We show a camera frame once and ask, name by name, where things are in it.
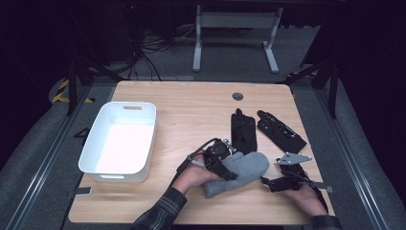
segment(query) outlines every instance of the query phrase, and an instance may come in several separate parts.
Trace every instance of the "white plastic bin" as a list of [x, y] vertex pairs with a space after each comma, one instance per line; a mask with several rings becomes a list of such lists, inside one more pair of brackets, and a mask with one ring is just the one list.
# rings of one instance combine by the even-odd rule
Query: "white plastic bin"
[[156, 131], [153, 103], [106, 103], [83, 147], [79, 168], [97, 181], [147, 179]]

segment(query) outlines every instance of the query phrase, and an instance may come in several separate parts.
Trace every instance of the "desk grommet hole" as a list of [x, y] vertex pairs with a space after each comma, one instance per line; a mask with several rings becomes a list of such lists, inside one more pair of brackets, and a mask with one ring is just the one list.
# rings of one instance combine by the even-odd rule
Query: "desk grommet hole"
[[236, 101], [241, 101], [243, 98], [244, 96], [241, 93], [236, 92], [233, 94], [233, 99]]

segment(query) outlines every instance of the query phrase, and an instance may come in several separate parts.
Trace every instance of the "silver metal part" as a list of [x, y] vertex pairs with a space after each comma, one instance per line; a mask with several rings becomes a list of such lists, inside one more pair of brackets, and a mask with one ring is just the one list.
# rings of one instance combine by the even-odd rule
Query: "silver metal part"
[[296, 165], [305, 161], [310, 161], [310, 156], [299, 155], [292, 152], [286, 152], [284, 156], [278, 161], [280, 165]]
[[226, 147], [227, 147], [228, 149], [230, 149], [233, 153], [237, 151], [234, 147], [231, 146], [229, 140], [224, 139], [224, 140], [223, 140], [223, 143], [224, 143], [224, 145], [226, 145]]

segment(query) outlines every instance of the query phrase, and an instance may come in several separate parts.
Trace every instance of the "plaid sleeve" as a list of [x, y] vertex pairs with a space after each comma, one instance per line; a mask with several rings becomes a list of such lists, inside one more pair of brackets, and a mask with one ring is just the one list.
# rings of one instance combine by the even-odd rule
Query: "plaid sleeve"
[[135, 220], [131, 229], [170, 229], [186, 202], [182, 193], [169, 187], [152, 208]]

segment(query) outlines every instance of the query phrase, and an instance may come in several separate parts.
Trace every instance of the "plaid shirt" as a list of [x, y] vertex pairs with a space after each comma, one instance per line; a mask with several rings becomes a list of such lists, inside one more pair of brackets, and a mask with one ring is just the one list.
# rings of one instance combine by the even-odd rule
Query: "plaid shirt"
[[[187, 201], [182, 193], [169, 187], [152, 208], [135, 220], [131, 229], [170, 229]], [[311, 225], [315, 230], [342, 229], [338, 218], [328, 215], [311, 218]]]
[[152, 208], [135, 220], [131, 229], [170, 229], [186, 202], [182, 193], [169, 187]]

